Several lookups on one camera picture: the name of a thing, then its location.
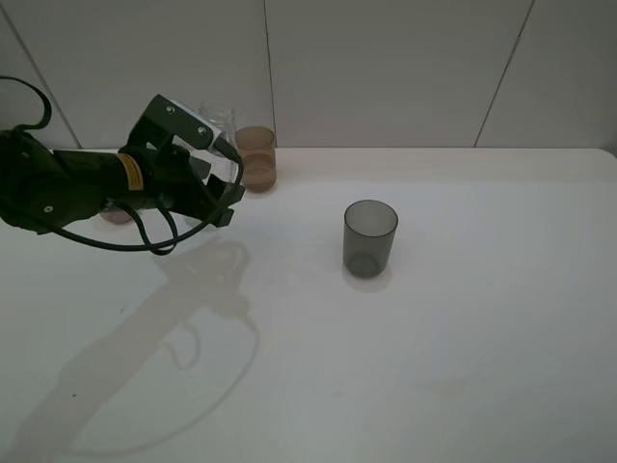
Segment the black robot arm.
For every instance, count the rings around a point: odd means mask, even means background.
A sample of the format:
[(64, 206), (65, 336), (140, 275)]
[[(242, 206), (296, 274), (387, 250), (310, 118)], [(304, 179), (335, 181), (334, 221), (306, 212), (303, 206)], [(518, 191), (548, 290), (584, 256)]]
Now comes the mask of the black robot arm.
[(26, 132), (1, 134), (1, 217), (38, 234), (123, 206), (163, 208), (220, 228), (244, 191), (176, 144), (116, 153), (48, 150)]

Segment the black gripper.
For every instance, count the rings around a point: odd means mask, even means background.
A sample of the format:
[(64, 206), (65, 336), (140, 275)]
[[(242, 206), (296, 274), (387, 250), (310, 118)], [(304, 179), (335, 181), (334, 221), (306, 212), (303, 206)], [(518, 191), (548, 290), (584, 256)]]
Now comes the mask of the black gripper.
[(234, 188), (237, 165), (222, 157), (193, 156), (170, 144), (163, 149), (124, 147), (118, 160), (126, 171), (128, 186), (118, 195), (120, 203), (135, 209), (168, 209), (215, 227), (230, 222), (233, 211), (224, 205), (239, 203), (245, 188)]

